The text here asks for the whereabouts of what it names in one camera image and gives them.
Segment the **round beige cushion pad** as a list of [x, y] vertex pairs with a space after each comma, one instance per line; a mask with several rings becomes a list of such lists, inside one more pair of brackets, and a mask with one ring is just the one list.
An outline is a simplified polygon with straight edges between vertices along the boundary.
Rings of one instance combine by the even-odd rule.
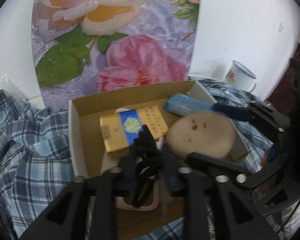
[[235, 137], [229, 118], [203, 111], [176, 121], [166, 134], [166, 142], [172, 152], [182, 158], [196, 152], [223, 159], [232, 149]]

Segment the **blue tissue packet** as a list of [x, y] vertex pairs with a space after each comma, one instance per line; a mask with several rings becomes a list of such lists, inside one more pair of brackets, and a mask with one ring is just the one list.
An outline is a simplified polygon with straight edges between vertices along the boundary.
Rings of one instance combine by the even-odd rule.
[[190, 114], [203, 111], [213, 111], [213, 105], [193, 99], [184, 94], [174, 94], [164, 105], [164, 110], [178, 116], [188, 116]]

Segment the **gold cigarette box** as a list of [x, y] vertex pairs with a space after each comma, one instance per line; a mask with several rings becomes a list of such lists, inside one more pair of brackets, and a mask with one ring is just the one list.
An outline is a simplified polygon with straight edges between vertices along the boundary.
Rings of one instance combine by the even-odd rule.
[[107, 155], [117, 158], [133, 144], [146, 125], [154, 140], [168, 132], [168, 126], [157, 106], [130, 109], [99, 118], [101, 134]]

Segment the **dark brown door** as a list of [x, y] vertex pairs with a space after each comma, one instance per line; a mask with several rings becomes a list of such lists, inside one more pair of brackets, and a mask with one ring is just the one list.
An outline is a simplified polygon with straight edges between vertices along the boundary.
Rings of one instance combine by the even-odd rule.
[[[298, 44], [293, 58], [300, 61], [300, 44]], [[270, 107], [286, 116], [290, 116], [290, 111], [293, 107], [293, 96], [289, 90], [290, 85], [293, 83], [292, 79], [292, 70], [287, 68], [281, 80], [266, 100], [266, 103], [269, 103]]]

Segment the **white enamel mug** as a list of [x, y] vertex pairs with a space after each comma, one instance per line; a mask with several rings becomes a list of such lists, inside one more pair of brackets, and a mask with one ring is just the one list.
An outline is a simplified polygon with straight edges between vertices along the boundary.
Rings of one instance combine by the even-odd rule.
[[245, 65], [238, 61], [232, 61], [224, 82], [231, 85], [235, 89], [252, 92], [256, 88], [256, 75]]

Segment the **blue plaid cloth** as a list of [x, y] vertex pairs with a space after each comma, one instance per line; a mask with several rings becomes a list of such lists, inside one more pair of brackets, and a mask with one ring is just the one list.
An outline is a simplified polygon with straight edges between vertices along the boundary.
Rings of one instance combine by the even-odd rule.
[[[229, 106], [260, 102], [223, 82], [198, 82], [217, 102]], [[234, 124], [249, 149], [244, 165], [259, 171], [273, 143], [247, 122]], [[0, 90], [0, 226], [7, 239], [19, 239], [73, 178], [68, 110], [36, 109]], [[181, 239], [182, 229], [179, 218], [136, 239]]]

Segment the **white cardboard box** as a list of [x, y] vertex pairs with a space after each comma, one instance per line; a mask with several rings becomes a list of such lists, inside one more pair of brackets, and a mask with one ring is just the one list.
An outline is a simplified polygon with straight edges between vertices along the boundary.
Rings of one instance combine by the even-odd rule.
[[[164, 198], [171, 197], [163, 174], [162, 147], [167, 144], [167, 133], [154, 140], [148, 127], [143, 125], [138, 137], [123, 155], [111, 159], [105, 150], [99, 118], [125, 110], [157, 106], [169, 130], [181, 117], [165, 111], [164, 105], [171, 96], [178, 93], [215, 104], [215, 99], [197, 81], [129, 87], [69, 101], [69, 146], [75, 176], [89, 179], [101, 176], [113, 167], [122, 170], [117, 179], [115, 197], [118, 239], [141, 236], [160, 224], [158, 212], [163, 208]], [[248, 151], [235, 126], [234, 129], [234, 145], [222, 159], [231, 163], [241, 160]], [[184, 217], [183, 199], [175, 198], [179, 202], [168, 211], [169, 220]], [[90, 222], [94, 201], [95, 197], [92, 196], [87, 218]]]

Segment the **floral picture board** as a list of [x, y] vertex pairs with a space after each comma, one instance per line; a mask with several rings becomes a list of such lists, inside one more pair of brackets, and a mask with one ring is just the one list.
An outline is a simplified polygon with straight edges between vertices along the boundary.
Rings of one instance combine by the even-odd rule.
[[187, 78], [200, 0], [34, 0], [32, 55], [45, 106]]

